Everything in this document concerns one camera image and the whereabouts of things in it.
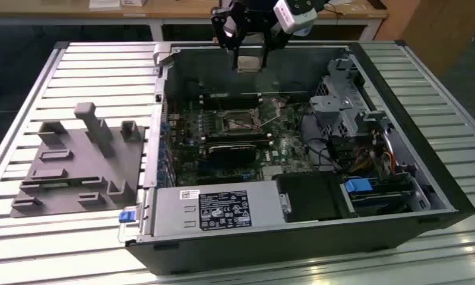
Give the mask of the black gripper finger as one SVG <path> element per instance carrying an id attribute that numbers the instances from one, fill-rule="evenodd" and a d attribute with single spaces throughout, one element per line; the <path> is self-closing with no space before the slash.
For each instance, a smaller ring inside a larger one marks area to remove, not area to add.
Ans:
<path id="1" fill-rule="evenodd" d="M 238 68 L 239 47 L 244 39 L 244 8 L 212 7 L 211 23 L 219 46 L 232 53 L 232 70 Z"/>
<path id="2" fill-rule="evenodd" d="M 287 33 L 277 18 L 265 20 L 262 27 L 263 44 L 262 44 L 262 66 L 267 67 L 269 53 L 277 49 L 283 49 L 287 44 Z"/>

